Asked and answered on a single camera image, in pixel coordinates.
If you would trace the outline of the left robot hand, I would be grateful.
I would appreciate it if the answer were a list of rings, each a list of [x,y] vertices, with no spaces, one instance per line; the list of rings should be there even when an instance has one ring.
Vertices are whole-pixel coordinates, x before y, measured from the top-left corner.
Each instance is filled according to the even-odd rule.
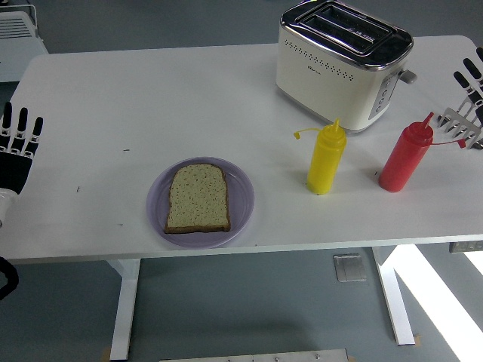
[[[14,132],[12,115],[12,105],[6,102],[1,125],[1,226],[5,224],[8,209],[26,185],[44,124],[44,119],[37,117],[27,139],[28,109],[20,110]]]

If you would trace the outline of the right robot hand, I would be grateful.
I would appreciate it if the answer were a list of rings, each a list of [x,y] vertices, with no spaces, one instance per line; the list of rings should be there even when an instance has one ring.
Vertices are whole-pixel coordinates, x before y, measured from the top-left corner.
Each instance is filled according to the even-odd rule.
[[[466,92],[472,108],[471,112],[475,114],[475,118],[479,121],[479,128],[482,129],[482,46],[477,47],[476,56],[479,63],[475,64],[471,59],[464,58],[463,65],[466,73],[456,71],[453,74],[454,79]]]

